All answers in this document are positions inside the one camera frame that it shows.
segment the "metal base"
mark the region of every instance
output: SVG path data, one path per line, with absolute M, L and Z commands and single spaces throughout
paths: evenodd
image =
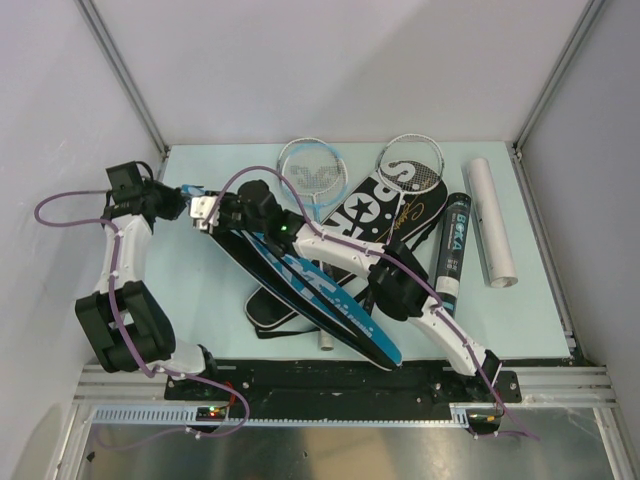
M 624 426 L 611 381 L 604 367 L 516 367 L 522 393 L 522 402 L 509 404 L 514 410 L 566 411 L 567 416 L 576 412 L 591 412 L 601 440 L 606 449 L 614 478 L 634 478 L 636 458 L 625 440 Z M 65 437 L 64 454 L 58 465 L 58 479 L 76 478 L 84 459 L 83 453 L 93 423 L 102 425 L 186 425 L 193 420 L 198 405 L 208 402 L 171 402 L 164 399 L 166 378 L 158 375 L 148 379 L 142 373 L 109 374 L 99 366 L 85 367 L 76 392 L 73 421 L 69 423 Z M 380 422 L 377 427 L 466 428 L 466 410 L 493 408 L 487 404 L 451 404 L 451 421 L 443 422 Z M 357 426 L 352 423 L 284 422 L 258 420 L 249 422 L 246 428 Z

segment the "light blue table surface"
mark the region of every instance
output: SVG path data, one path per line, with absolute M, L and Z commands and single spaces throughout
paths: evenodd
M 382 143 L 337 143 L 355 187 L 371 173 Z M 462 166 L 476 157 L 491 165 L 518 272 L 517 285 L 494 289 L 485 283 L 474 228 L 468 235 L 460 294 L 458 323 L 477 341 L 501 358 L 566 357 L 569 354 L 536 241 L 520 190 L 502 142 L 441 143 L 445 156 L 444 179 L 449 192 L 465 191 Z M 174 146 L 163 182 L 184 183 L 219 189 L 231 175 L 251 165 L 274 166 L 282 145 L 185 145 Z M 277 182 L 265 172 L 251 172 L 243 181 L 263 178 L 287 208 Z M 430 272 L 435 271 L 436 230 L 416 252 Z M 219 358 L 349 359 L 360 356 L 335 342 L 333 352 L 318 349 L 316 334 L 259 340 L 247 321 L 244 304 L 256 289 L 253 278 L 238 267 L 207 235 L 191 228 L 185 212 L 175 222 L 158 221 L 147 259 L 146 283 L 165 313 L 176 335 L 206 346 Z M 364 285 L 363 281 L 352 293 Z M 396 342 L 404 359 L 444 358 L 443 352 L 412 325 L 396 322 L 380 311 L 373 318 Z M 308 328 L 303 318 L 288 324 L 291 329 Z

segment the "black shuttlecock tube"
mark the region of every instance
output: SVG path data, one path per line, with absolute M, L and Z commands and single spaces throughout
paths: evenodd
M 469 195 L 460 192 L 449 195 L 447 208 L 442 216 L 444 224 L 438 253 L 435 290 L 440 295 L 445 310 L 452 317 L 458 301 L 470 214 L 471 197 Z

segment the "white paper roll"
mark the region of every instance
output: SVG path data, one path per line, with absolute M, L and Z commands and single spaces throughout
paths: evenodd
M 518 283 L 516 266 L 489 162 L 485 158 L 472 160 L 467 166 L 467 175 L 491 286 L 505 288 L 515 285 Z

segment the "cardboard tube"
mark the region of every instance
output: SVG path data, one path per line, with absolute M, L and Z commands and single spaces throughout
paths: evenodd
M 485 158 L 472 160 L 467 166 L 467 175 L 490 284 L 494 288 L 515 285 L 518 283 L 516 266 L 489 162 Z

